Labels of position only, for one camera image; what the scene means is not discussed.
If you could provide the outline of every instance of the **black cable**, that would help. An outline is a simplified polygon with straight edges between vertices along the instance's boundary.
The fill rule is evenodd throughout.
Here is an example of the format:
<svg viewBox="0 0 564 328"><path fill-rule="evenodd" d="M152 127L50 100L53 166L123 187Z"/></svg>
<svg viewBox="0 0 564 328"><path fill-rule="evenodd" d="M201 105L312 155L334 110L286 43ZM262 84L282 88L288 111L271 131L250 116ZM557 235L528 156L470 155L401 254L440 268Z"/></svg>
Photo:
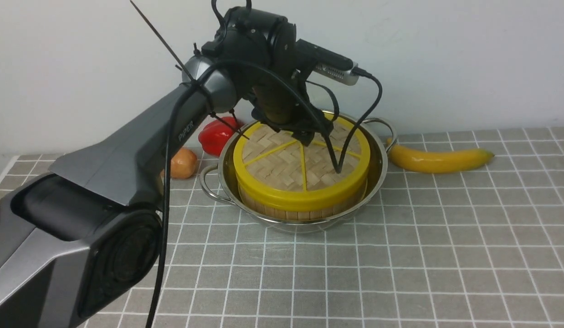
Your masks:
<svg viewBox="0 0 564 328"><path fill-rule="evenodd" d="M217 10L217 0L211 0L211 9L213 9L213 13L215 14L215 17L217 17L217 20L219 21L219 29L221 31L220 39L223 40L226 38L226 32L227 32L226 21L225 19L223 19L223 16L221 16L221 14L219 13L219 10Z"/></svg>
<svg viewBox="0 0 564 328"><path fill-rule="evenodd" d="M249 140L249 138L244 135L244 133L242 132L242 130L240 128L234 128L233 126L231 126L231 124L229 124L228 122L226 122L223 118L220 118L219 116L217 116L217 114L215 114L215 112L211 112L209 114L209 116L211 116L212 118L215 118L216 120L220 121L222 124L224 124L226 127L230 128L231 131L234 131L236 133L239 133L242 137L246 138Z"/></svg>
<svg viewBox="0 0 564 328"><path fill-rule="evenodd" d="M236 111L233 108L230 110L230 114L234 118L234 120L236 121L236 124L240 125L240 121L238 120L238 118L236 118Z"/></svg>
<svg viewBox="0 0 564 328"><path fill-rule="evenodd" d="M161 287L163 285L163 276L165 269L165 260L167 259L167 240L168 240L168 223L169 223L169 205L171 195L171 139L174 132L174 122L176 121L176 114L178 109L199 89L198 83L193 83L176 101L174 104L171 116L167 126L167 147L165 149L165 185L164 185L164 199L163 199L163 235L161 237L161 244L159 249L159 269L157 270L157 278L153 290L153 299L150 304L149 317L146 320L146 328L153 326L154 316L159 305L159 297Z"/></svg>
<svg viewBox="0 0 564 328"><path fill-rule="evenodd" d="M324 85L319 84L319 83L314 83L314 82L311 82L311 81L308 81L308 80L306 80L305 82L316 85L317 87L321 87L324 91L326 91L326 93L328 93L328 96L330 97L330 101L333 102L333 118L330 121L331 122L336 121L337 118L338 118L338 115L340 113L340 110L338 108L337 97L334 95L333 91L331 89L329 89L328 87L325 87Z"/></svg>
<svg viewBox="0 0 564 328"><path fill-rule="evenodd" d="M178 100L174 104L173 110L171 112L171 116L170 116L169 121L168 121L168 126L167 126L167 140L166 140L167 147L165 149L165 176L164 176L165 184L164 184L164 201L163 201L163 236L162 236L162 241L161 241L160 249L159 249L159 269L157 270L157 278L156 278L156 282L155 282L155 286L154 286L154 290L153 290L153 298L152 298L151 305L150 305L149 316L148 316L147 322L146 322L146 328L151 328L152 325L153 325L155 312L156 312L157 307L159 305L159 297L160 297L161 287L162 287L162 284L163 284L164 266L165 266L165 262L166 262L166 258L167 258L168 221L169 221L170 195L171 195L171 147L170 147L170 145L171 145L172 135L173 135L173 132L174 132L174 122L176 121L176 115L178 113L178 110L180 110L180 108L182 108L182 106L185 104L185 102L198 89L200 89L201 85L203 85L207 81L207 79L209 79L211 74L216 69L221 68L221 67L227 67L228 65L238 65L238 66L245 66L245 67L251 67L251 68L258 69L261 72L269 74L276 81L278 81L284 88L286 88L298 100L298 102L304 108L307 109L307 112L309 112L309 114L313 117L313 119L319 125L320 131L322 131L321 134L323 135L325 143L327 144L327 148L328 148L328 151L329 151L331 161L333 162L333 166L334 166L336 172L338 172L338 173L340 173L340 169L342 168L342 164L344 162L344 158L345 158L345 155L346 155L346 152L347 152L347 147L348 147L349 142L351 141L353 135L355 134L355 131L361 126L361 124L367 118L367 116L369 116L369 114L371 114L371 112L376 108L377 104L379 103L379 101L381 99L382 93L383 93L383 88L381 86L381 83L373 75L371 75L370 73L367 73L366 71L364 71L362 69L359 69L359 70L354 69L353 70L353 73L356 73L357 75L360 75L362 77L367 77L368 79L371 79L372 81L374 81L376 83L376 85L378 87L378 96L377 96L375 102L373 102L373 104L371 105L371 107L363 114L363 116L361 116L361 118L359 118L359 120L357 120L357 122L355 123L355 125L353 126L351 131L349 132L349 135L347 135L347 139L345 140L345 143L344 143L344 146L343 146L343 149L342 149L342 152L341 152L340 160L337 163L336 156L334 156L334 149L333 149L332 143L330 142L330 139L329 139L329 136L328 136L329 133L326 131L326 128L324 128L323 122L313 112L313 109L309 106L309 104L306 102L306 100L304 100L303 97L301 95L299 95L299 93L297 93L286 81L284 81L276 73L268 71L267 69L265 69L265 68L263 68L263 67L261 67L257 64L253 64L251 62L244 62L244 61L240 61L240 60L223 60L223 61L217 62L217 63L209 66L209 68L207 68L205 70L205 72L203 73L203 75L201 75L201 77L199 78L198 81L192 80L190 87L178 98Z"/></svg>
<svg viewBox="0 0 564 328"><path fill-rule="evenodd" d="M142 13L142 11L140 11L140 9L136 6L136 4L130 0L130 3L132 4L132 6L136 9L136 11L138 11L138 14L140 15L140 17L142 17L142 19L144 19L145 23L150 27L151 30L153 30L153 32L155 33L155 35L157 36L157 38L159 38L159 40L161 40L161 42L163 43L163 45L165 46L165 48L167 48L167 50L169 52L171 52L171 55L173 56L174 60L176 60L176 62L179 63L180 68L182 68L182 71L185 72L185 74L187 75L187 77L189 77L189 79L192 81L193 77L191 75L191 73L189 73L189 71L185 68L185 65L183 64L183 62L178 58L178 56L174 53L174 51L172 50L172 48L169 46L169 44L165 41L165 39L161 36L161 34L159 33L159 31L157 31L157 29L155 29L155 27L153 26L153 24L149 21L149 19L144 16L144 13Z"/></svg>
<svg viewBox="0 0 564 328"><path fill-rule="evenodd" d="M384 93L384 88L381 86L381 82L376 77L371 75L371 73L368 73L367 71L365 71L364 69L361 69L359 67L355 67L353 69L353 73L356 74L356 75L359 75L361 77L366 77L367 79L371 79L372 81L374 81L377 85L377 89L378 89L377 92L378 93L377 93L377 98L375 99L375 102L373 102L373 104L371 104L371 107L369 107L369 109L366 112L363 113L363 115L357 120L357 122L355 122L355 125L353 125L353 128L351 129L351 131L349 131L349 134L347 135L347 138L345 139L345 143L343 145L343 150L341 151L341 159L339 160L339 163L341 163L341 164L345 160L345 155L347 154L347 147L348 147L349 143L351 142L353 135L355 135L355 131L357 131L357 129L359 129L361 124L363 124L363 121L377 107L377 104L379 104L379 101L381 100L381 96Z"/></svg>

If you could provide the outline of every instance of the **yellow banana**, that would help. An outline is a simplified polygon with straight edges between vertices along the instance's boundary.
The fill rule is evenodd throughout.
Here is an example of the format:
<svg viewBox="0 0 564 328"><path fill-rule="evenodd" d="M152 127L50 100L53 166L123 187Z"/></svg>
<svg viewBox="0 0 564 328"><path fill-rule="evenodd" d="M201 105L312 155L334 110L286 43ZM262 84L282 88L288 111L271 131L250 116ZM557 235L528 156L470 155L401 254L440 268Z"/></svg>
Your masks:
<svg viewBox="0 0 564 328"><path fill-rule="evenodd" d="M390 161L412 172L425 174L450 174L474 170L488 163L495 155L482 148L452 152L424 152L402 145L394 145L389 154Z"/></svg>

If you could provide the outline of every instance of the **white wall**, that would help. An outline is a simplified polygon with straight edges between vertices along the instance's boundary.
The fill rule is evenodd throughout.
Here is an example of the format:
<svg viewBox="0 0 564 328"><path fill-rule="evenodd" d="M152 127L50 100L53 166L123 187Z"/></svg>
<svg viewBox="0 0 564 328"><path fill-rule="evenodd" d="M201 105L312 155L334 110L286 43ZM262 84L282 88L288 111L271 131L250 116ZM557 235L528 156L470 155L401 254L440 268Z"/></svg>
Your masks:
<svg viewBox="0 0 564 328"><path fill-rule="evenodd" d="M224 12L243 0L220 0ZM217 29L209 0L137 0L187 58ZM564 125L564 0L254 0L384 84L375 115L403 133ZM0 152L103 139L179 83L128 0L0 0ZM361 114L375 87L336 90ZM329 106L313 88L319 106ZM247 104L238 111L248 118Z"/></svg>

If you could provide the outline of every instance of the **toy pepper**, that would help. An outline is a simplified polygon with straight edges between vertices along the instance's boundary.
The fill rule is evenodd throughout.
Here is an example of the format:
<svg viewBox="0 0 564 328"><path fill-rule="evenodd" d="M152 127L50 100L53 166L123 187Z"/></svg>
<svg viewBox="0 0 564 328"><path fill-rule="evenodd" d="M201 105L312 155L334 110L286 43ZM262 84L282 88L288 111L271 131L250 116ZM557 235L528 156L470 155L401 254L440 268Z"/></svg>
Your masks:
<svg viewBox="0 0 564 328"><path fill-rule="evenodd" d="M201 143L203 151L219 157L227 141L241 127L242 123L235 117L216 118L199 133L199 143Z"/></svg>

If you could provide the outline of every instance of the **yellow rim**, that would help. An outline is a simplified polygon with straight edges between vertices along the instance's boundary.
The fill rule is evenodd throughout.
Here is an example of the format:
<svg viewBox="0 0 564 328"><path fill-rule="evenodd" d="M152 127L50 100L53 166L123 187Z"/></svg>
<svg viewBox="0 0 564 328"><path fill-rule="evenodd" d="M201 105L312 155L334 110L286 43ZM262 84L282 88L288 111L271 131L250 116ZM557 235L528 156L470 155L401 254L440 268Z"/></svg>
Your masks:
<svg viewBox="0 0 564 328"><path fill-rule="evenodd" d="M332 118L331 114L326 114L326 116L328 118ZM338 118L336 120L336 123L344 125L347 128L353 127L353 124L345 120L344 118ZM261 123L256 123L253 126L249 127L244 133L248 136L252 135L261 126ZM361 153L355 154L350 151L347 153L359 158L359 164L357 164L357 167L353 170L353 172L345 177L345 179L338 182L336 185L315 191L306 190L306 166L303 147L301 147L302 164L301 168L299 169L303 171L304 191L284 191L274 189L255 179L246 169L246 166L251 162L255 162L260 158L264 158L265 156L268 156L276 151L280 151L283 148L297 143L297 141L291 141L289 143L280 145L267 153L261 154L260 156L258 156L259 158L257 157L249 160L247 163L244 163L242 152L247 143L247 139L240 138L236 144L236 147L234 148L234 167L236 168L238 184L240 185L240 188L247 193L247 195L252 197L257 202L262 203L268 207L276 208L278 210L303 212L332 207L333 205L339 204L351 197L367 181L369 160L371 158L369 143L365 135L363 135L363 133L359 129L355 131L354 137L359 141L359 145L361 146ZM317 141L313 141L313 144L326 147L326 144L319 143ZM335 149L338 151L342 150L339 147L335 147Z"/></svg>

